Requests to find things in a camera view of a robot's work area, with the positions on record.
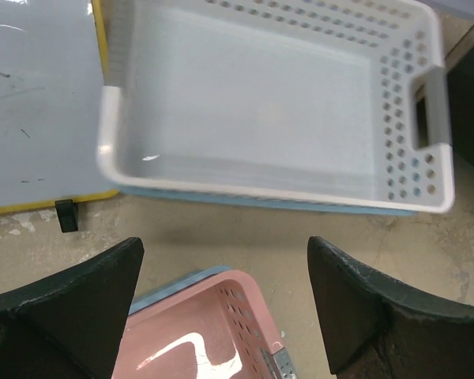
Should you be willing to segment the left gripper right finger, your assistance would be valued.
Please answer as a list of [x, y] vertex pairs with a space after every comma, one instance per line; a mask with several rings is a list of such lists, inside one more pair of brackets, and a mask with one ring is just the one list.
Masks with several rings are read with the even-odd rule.
[[331, 374], [474, 378], [474, 306], [429, 294], [311, 237], [307, 264]]

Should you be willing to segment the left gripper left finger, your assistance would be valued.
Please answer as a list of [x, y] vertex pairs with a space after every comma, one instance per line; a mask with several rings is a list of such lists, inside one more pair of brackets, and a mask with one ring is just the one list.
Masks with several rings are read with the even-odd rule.
[[144, 256], [127, 238], [0, 294], [0, 378], [109, 378]]

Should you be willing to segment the white perforated basket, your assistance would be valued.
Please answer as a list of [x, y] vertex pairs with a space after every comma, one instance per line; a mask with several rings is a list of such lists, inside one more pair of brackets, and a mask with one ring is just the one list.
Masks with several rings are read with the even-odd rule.
[[448, 212], [440, 20], [417, 1], [106, 1], [96, 161], [125, 189]]

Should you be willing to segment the large black plastic bin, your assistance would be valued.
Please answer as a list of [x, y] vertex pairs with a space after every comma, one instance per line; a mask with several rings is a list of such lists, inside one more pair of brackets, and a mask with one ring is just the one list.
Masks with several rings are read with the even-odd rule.
[[474, 167], [474, 25], [446, 63], [454, 151]]

